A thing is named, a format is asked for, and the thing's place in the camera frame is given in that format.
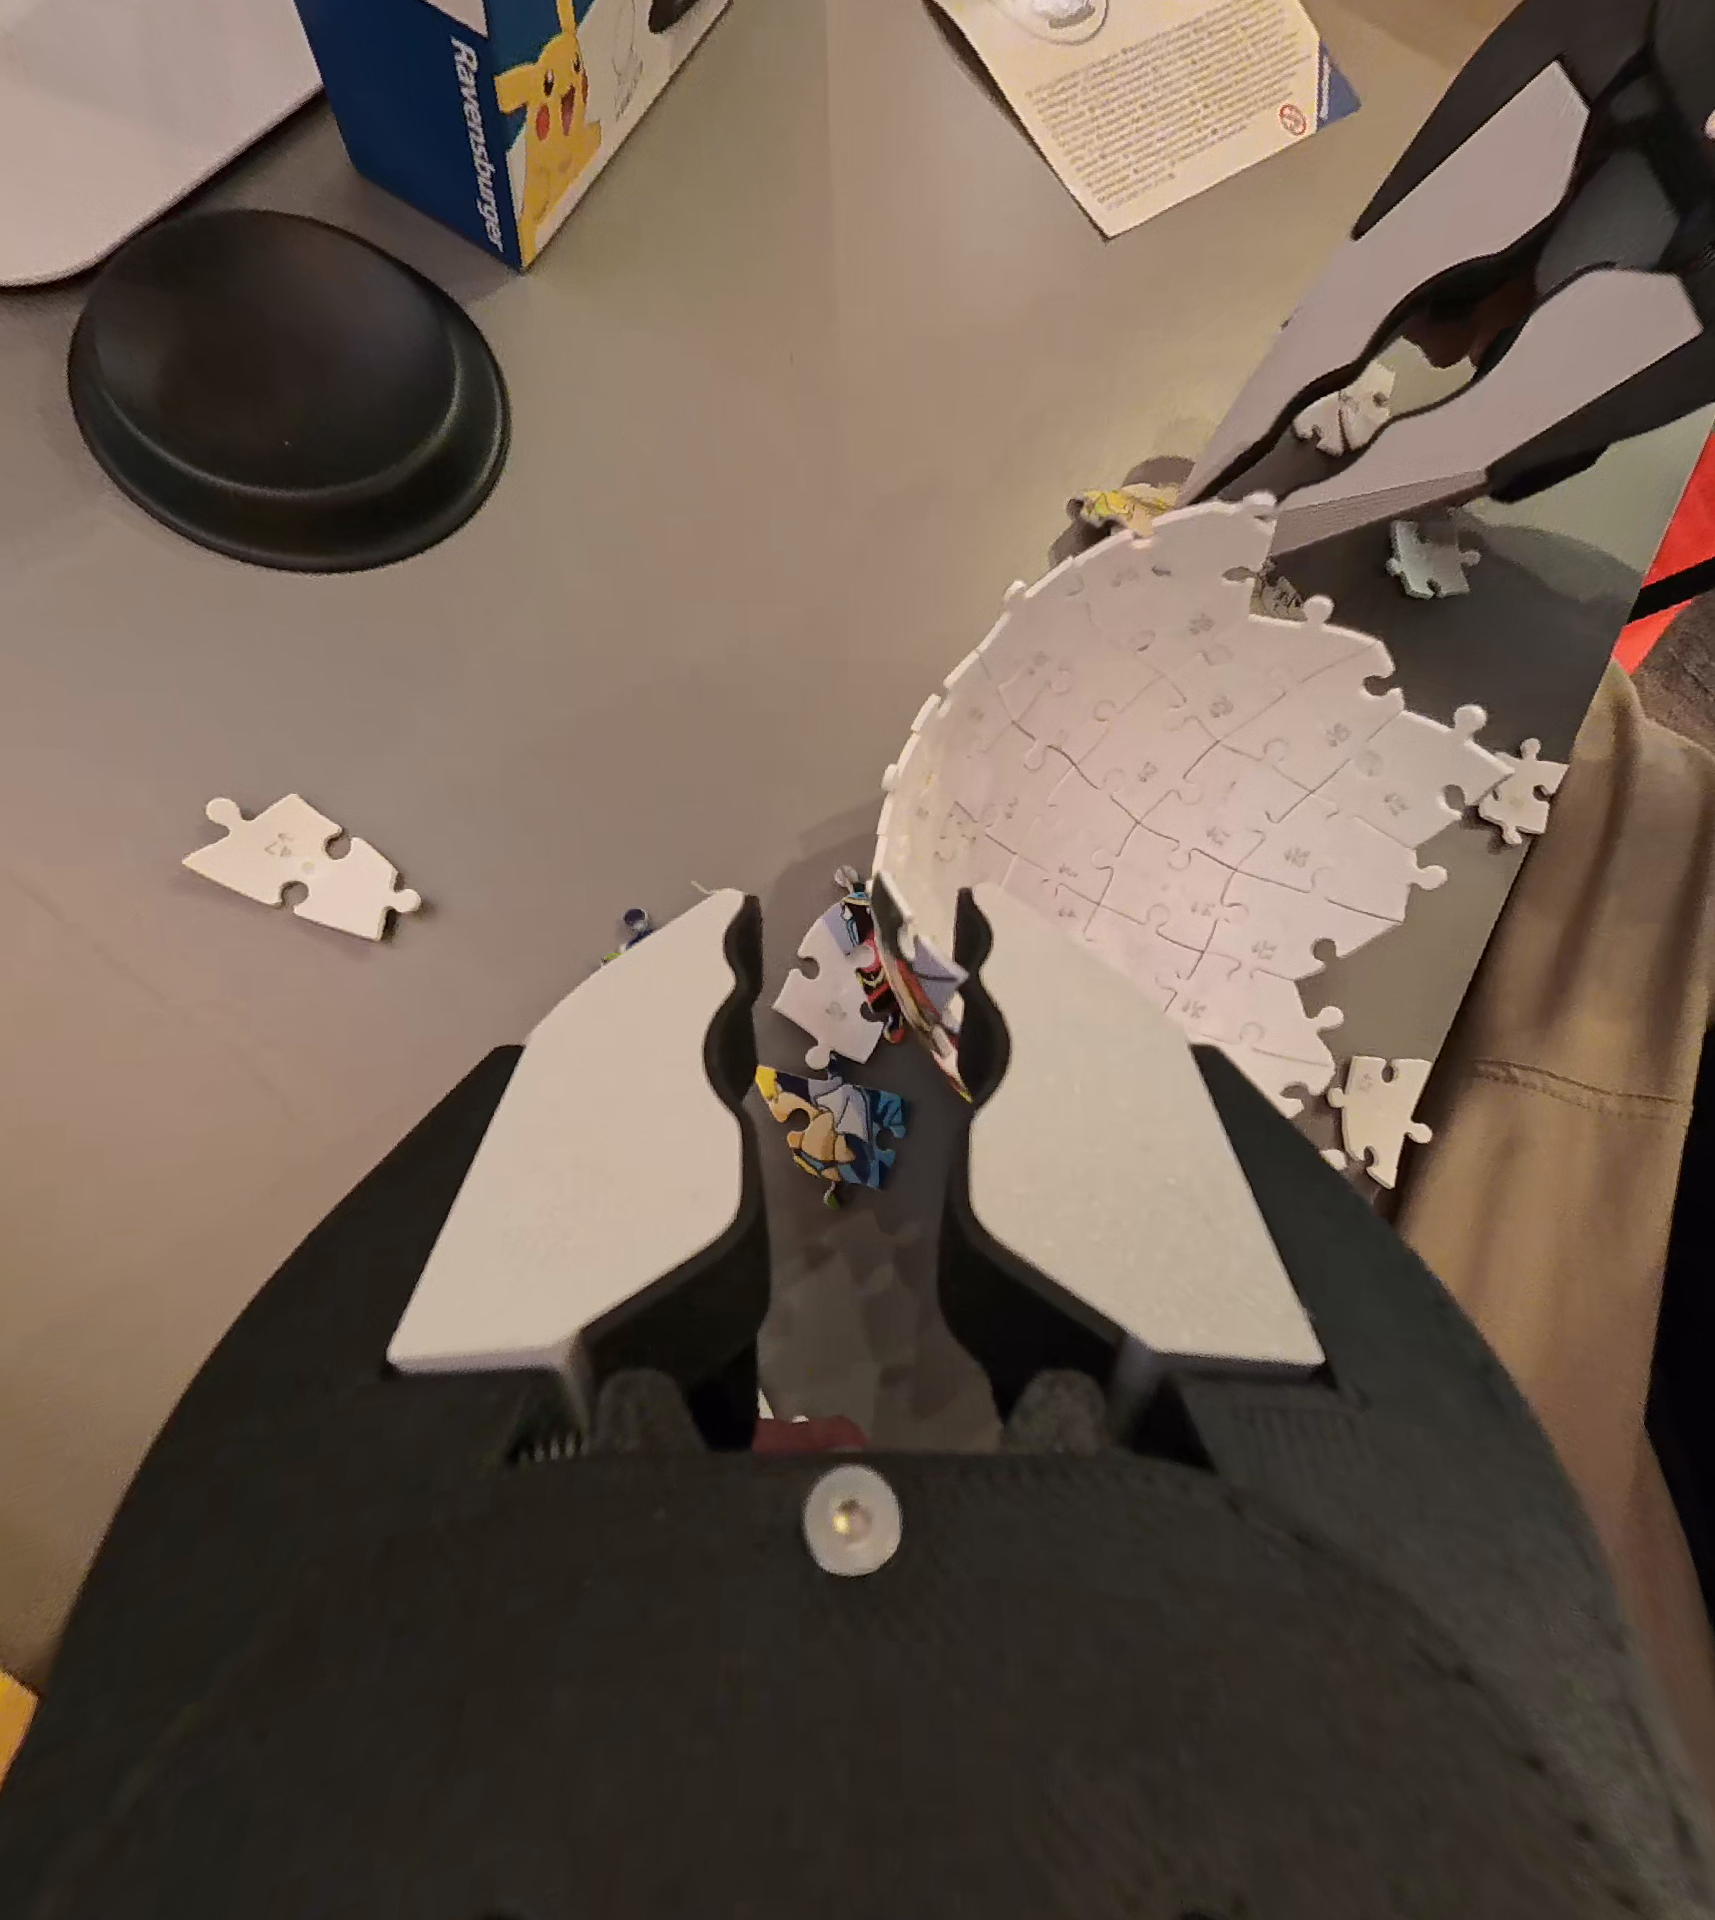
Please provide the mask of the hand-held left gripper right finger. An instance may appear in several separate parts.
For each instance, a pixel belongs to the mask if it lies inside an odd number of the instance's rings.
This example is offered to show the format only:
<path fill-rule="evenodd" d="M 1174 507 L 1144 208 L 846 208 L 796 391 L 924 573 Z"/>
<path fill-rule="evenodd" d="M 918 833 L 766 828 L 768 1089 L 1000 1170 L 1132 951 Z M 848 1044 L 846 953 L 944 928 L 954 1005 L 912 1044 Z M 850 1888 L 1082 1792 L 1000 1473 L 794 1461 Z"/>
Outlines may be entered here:
<path fill-rule="evenodd" d="M 1326 1363 L 1180 1021 L 1000 881 L 960 889 L 970 1096 L 940 1236 L 948 1330 L 1010 1421 L 1040 1378 L 1138 1427 L 1186 1373 Z"/>

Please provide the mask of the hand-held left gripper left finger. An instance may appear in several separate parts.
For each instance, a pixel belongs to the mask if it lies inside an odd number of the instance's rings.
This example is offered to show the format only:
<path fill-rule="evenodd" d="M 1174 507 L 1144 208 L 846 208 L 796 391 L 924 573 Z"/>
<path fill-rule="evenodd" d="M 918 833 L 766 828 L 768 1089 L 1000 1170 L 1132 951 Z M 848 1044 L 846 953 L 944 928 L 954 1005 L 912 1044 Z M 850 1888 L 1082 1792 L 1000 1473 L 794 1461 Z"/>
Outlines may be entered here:
<path fill-rule="evenodd" d="M 760 899 L 710 891 L 540 1017 L 391 1333 L 395 1371 L 544 1373 L 584 1426 L 610 1382 L 652 1373 L 714 1447 L 752 1446 L 762 987 Z"/>

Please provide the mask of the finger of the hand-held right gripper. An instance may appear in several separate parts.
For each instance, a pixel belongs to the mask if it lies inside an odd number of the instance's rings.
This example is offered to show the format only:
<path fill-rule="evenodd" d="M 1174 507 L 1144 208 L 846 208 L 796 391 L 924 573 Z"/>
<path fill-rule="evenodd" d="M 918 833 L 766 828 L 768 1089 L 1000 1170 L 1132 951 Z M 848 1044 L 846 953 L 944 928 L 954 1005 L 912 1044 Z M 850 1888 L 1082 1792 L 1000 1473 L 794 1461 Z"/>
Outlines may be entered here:
<path fill-rule="evenodd" d="M 1338 475 L 1284 496 L 1272 555 L 1510 490 L 1696 411 L 1702 331 L 1676 276 L 1578 276 L 1456 395 L 1394 419 Z"/>
<path fill-rule="evenodd" d="M 1548 63 L 1330 259 L 1198 458 L 1182 504 L 1216 496 L 1324 395 L 1350 385 L 1418 296 L 1500 257 L 1562 206 L 1590 105 Z"/>

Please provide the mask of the colourful puzzle ball shell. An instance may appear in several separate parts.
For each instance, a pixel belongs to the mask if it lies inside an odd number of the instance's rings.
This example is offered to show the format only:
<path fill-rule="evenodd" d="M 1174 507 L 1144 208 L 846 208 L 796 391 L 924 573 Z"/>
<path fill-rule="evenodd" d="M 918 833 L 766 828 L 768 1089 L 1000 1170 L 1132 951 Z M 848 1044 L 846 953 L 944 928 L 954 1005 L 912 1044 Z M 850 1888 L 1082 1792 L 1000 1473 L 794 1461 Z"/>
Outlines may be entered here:
<path fill-rule="evenodd" d="M 1006 594 L 884 776 L 876 958 L 958 1067 L 942 986 L 968 888 L 1002 885 L 1286 1115 L 1340 1072 L 1302 983 L 1404 920 L 1422 849 L 1516 770 L 1482 707 L 1404 701 L 1316 596 L 1268 612 L 1268 493 L 1116 531 Z"/>

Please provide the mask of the white single puzzle piece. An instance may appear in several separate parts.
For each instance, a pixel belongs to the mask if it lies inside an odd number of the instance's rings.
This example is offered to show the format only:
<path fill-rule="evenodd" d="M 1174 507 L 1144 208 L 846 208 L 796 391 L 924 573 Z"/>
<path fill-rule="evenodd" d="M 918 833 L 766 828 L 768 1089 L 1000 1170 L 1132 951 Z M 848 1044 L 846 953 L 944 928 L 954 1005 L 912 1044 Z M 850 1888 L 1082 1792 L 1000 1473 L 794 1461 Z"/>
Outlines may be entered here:
<path fill-rule="evenodd" d="M 1546 831 L 1568 763 L 1548 758 L 1542 739 L 1528 735 L 1516 753 L 1498 753 L 1502 778 L 1476 802 L 1478 817 L 1496 830 L 1500 841 L 1520 847 Z"/>
<path fill-rule="evenodd" d="M 796 951 L 796 965 L 774 996 L 774 1012 L 808 1035 L 806 1065 L 814 1074 L 838 1063 L 862 1065 L 882 1044 L 904 1038 L 904 1014 L 880 967 L 854 967 L 840 950 L 828 908 Z"/>
<path fill-rule="evenodd" d="M 1394 418 L 1398 373 L 1372 360 L 1350 383 L 1310 401 L 1294 418 L 1294 434 L 1328 459 L 1362 452 Z"/>

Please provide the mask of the pale bluish puzzle piece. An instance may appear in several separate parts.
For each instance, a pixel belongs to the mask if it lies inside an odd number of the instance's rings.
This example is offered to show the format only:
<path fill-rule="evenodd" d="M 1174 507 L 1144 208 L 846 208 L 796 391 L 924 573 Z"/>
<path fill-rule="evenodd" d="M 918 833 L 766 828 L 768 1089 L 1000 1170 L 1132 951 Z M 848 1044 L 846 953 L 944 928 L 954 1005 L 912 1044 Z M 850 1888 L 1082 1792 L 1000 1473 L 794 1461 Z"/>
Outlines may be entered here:
<path fill-rule="evenodd" d="M 1482 553 L 1464 544 L 1460 513 L 1440 507 L 1390 521 L 1386 571 L 1418 602 L 1464 597 Z"/>

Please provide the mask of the yellow blue puzzle piece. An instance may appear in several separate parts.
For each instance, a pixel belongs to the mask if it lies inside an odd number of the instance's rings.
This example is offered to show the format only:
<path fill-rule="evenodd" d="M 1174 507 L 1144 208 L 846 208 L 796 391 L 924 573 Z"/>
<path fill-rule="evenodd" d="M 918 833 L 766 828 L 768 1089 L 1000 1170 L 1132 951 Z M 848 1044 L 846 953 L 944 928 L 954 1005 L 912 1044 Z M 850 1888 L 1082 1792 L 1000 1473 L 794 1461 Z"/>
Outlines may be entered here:
<path fill-rule="evenodd" d="M 782 1131 L 792 1162 L 822 1188 L 836 1209 L 846 1188 L 886 1188 L 898 1148 L 910 1133 L 912 1106 L 892 1089 L 836 1072 L 758 1065 L 754 1087 Z"/>

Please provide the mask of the black round ball stand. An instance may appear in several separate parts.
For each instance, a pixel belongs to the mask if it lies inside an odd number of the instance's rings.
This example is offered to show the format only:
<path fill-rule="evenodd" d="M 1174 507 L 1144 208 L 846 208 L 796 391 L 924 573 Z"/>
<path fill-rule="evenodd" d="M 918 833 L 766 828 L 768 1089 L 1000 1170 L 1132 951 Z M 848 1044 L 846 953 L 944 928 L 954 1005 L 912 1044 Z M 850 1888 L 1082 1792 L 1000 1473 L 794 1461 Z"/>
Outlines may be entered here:
<path fill-rule="evenodd" d="M 217 553 L 343 573 L 467 526 L 512 441 L 471 313 L 369 240 L 285 209 L 175 216 L 103 267 L 69 348 L 91 453 Z"/>

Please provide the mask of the blue puzzle box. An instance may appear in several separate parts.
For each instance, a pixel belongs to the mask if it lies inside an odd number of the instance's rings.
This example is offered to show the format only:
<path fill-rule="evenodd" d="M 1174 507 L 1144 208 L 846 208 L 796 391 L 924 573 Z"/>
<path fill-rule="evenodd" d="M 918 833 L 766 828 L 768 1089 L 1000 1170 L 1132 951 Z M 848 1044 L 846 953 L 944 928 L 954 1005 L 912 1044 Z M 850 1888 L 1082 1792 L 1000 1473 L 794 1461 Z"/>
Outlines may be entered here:
<path fill-rule="evenodd" d="M 534 266 L 726 2 L 301 2 L 367 180 Z"/>

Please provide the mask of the white instruction leaflet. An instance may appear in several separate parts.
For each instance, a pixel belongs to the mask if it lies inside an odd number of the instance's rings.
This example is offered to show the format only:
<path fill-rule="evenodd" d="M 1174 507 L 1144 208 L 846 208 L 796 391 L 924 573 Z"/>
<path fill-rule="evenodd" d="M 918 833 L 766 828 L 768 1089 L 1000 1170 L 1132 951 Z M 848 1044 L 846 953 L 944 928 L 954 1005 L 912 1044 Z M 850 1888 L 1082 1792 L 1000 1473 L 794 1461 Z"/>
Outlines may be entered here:
<path fill-rule="evenodd" d="M 1360 107 L 1302 2 L 940 2 L 1108 238 Z"/>

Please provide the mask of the white desk stand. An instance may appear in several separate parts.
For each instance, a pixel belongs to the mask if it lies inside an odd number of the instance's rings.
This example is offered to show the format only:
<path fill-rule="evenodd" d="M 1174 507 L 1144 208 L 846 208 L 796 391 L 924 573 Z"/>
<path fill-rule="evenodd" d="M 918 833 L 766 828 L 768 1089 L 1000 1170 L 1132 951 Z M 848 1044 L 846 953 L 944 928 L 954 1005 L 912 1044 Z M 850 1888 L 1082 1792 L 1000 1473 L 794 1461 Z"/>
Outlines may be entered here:
<path fill-rule="evenodd" d="M 0 2 L 0 287 L 97 266 L 321 85 L 293 2 Z"/>

